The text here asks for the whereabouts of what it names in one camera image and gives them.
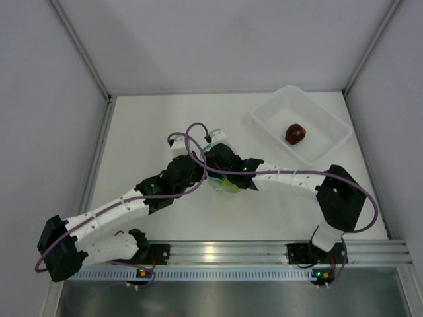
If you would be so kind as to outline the aluminium mounting rail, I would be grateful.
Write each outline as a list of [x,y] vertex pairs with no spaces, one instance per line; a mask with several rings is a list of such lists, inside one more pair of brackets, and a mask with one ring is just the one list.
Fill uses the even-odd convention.
[[[288,241],[227,241],[170,244],[167,265],[299,265],[289,264]],[[400,240],[347,240],[342,243],[344,259],[350,265],[410,265],[412,258],[406,243]]]

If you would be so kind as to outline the red fake apple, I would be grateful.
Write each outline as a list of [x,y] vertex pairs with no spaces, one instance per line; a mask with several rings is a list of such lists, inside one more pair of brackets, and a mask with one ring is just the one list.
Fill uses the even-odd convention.
[[287,128],[284,140],[290,145],[296,145],[305,138],[306,133],[305,128],[295,123]]

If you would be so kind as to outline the green fake food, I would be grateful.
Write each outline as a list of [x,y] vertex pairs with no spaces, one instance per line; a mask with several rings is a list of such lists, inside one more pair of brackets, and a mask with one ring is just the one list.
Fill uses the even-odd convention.
[[231,183],[228,178],[222,179],[219,189],[223,192],[229,193],[229,194],[237,194],[242,191],[241,188],[239,188],[237,185]]

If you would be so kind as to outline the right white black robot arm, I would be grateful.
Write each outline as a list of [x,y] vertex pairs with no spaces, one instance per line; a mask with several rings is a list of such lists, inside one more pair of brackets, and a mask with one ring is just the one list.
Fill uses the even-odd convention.
[[355,230],[367,199],[356,181],[338,165],[331,165],[329,175],[300,174],[271,165],[259,158],[242,159],[223,143],[206,146],[206,162],[214,178],[228,192],[234,189],[275,190],[318,204],[323,219],[314,230],[308,246],[311,259],[324,262],[331,257],[343,234]]

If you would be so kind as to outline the clear zip top bag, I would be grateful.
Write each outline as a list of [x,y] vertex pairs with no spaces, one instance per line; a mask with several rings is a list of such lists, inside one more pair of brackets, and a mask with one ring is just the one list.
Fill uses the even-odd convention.
[[[216,170],[230,171],[241,161],[232,148],[223,143],[207,144],[203,150],[206,154],[207,165]],[[241,191],[228,180],[226,174],[208,171],[207,183],[217,192],[237,194]]]

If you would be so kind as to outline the right aluminium frame post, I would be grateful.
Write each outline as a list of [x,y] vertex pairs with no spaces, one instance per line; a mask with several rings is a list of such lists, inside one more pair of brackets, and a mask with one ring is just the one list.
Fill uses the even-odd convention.
[[394,0],[389,2],[387,10],[383,13],[381,20],[377,23],[376,29],[371,35],[369,42],[365,45],[365,48],[360,55],[358,62],[355,64],[351,75],[348,77],[345,87],[342,89],[343,96],[347,96],[356,84],[361,73],[365,69],[372,55],[375,53],[378,45],[382,41],[382,38],[388,31],[391,23],[395,19],[404,3],[404,0]]

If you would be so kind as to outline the clear plastic bin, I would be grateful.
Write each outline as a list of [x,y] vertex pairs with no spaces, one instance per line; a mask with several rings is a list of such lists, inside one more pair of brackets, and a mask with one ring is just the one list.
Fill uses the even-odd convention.
[[[250,111],[250,116],[258,127],[306,166],[325,161],[352,135],[349,124],[295,85],[287,85],[271,94]],[[291,145],[285,136],[295,124],[305,130],[305,136]]]

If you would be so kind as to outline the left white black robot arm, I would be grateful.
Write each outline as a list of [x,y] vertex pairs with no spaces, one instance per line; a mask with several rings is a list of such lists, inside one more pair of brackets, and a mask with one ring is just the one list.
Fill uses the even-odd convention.
[[205,177],[200,165],[181,155],[160,174],[146,178],[103,207],[67,219],[51,217],[37,244],[39,263],[45,267],[37,267],[36,272],[47,271],[53,282],[60,282],[82,267],[102,262],[151,263],[146,234],[137,228],[124,231],[123,225],[170,206]]

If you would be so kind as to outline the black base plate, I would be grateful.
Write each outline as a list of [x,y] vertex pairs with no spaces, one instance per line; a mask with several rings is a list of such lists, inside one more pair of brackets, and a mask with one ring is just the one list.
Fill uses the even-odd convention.
[[153,243],[148,247],[141,247],[131,258],[131,263],[137,265],[167,265],[170,251],[170,244]]
[[325,252],[309,242],[297,242],[286,245],[289,264],[342,264],[346,251],[342,243],[336,243],[329,252]]

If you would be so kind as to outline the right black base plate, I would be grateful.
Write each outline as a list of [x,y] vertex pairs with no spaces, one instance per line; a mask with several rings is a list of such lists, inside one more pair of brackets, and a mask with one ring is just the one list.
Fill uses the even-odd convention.
[[325,252],[309,242],[297,242],[286,245],[289,264],[342,264],[346,251],[342,243],[336,243],[329,252]]

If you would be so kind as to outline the left aluminium frame post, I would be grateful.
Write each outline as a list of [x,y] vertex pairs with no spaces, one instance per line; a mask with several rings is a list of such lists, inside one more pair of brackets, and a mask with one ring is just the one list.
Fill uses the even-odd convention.
[[87,71],[89,72],[92,80],[95,82],[96,87],[99,89],[101,95],[104,97],[106,101],[111,100],[111,94],[109,93],[106,85],[104,84],[103,80],[100,77],[100,74],[90,57],[85,45],[83,44],[80,36],[78,35],[75,27],[73,26],[72,22],[70,21],[67,13],[65,12],[62,4],[60,1],[57,0],[47,0],[47,4],[51,7],[53,13],[57,17],[61,27],[67,34],[69,40],[71,41],[73,47],[76,49],[79,58],[83,62],[83,65],[86,67]]

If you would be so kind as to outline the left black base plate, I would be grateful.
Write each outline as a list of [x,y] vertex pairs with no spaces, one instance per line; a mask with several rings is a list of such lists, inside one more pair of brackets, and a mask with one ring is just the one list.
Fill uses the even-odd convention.
[[131,263],[137,265],[167,265],[170,251],[170,244],[153,243],[148,247],[141,247],[131,258]]

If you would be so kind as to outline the aluminium frame post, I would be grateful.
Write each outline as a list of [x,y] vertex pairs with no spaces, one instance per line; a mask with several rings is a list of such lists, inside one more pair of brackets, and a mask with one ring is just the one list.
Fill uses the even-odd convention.
[[365,69],[372,55],[375,53],[378,45],[382,41],[382,38],[388,31],[391,23],[395,19],[404,3],[404,0],[394,0],[389,2],[387,10],[383,13],[381,20],[377,23],[376,29],[371,35],[369,42],[365,45],[365,48],[360,55],[358,62],[355,64],[351,75],[348,77],[345,87],[342,89],[343,96],[347,96],[356,84],[361,73]]
[[87,71],[89,72],[92,80],[95,82],[96,87],[99,89],[101,95],[104,97],[106,101],[111,100],[111,94],[109,93],[106,85],[104,84],[103,80],[100,77],[100,74],[90,57],[85,45],[83,44],[80,36],[78,35],[75,27],[73,26],[72,22],[70,21],[67,13],[65,12],[62,4],[60,1],[57,0],[47,0],[47,4],[51,7],[53,13],[57,17],[61,27],[67,34],[69,40],[71,41],[73,47],[76,49],[79,58],[83,62],[83,65],[86,67]]

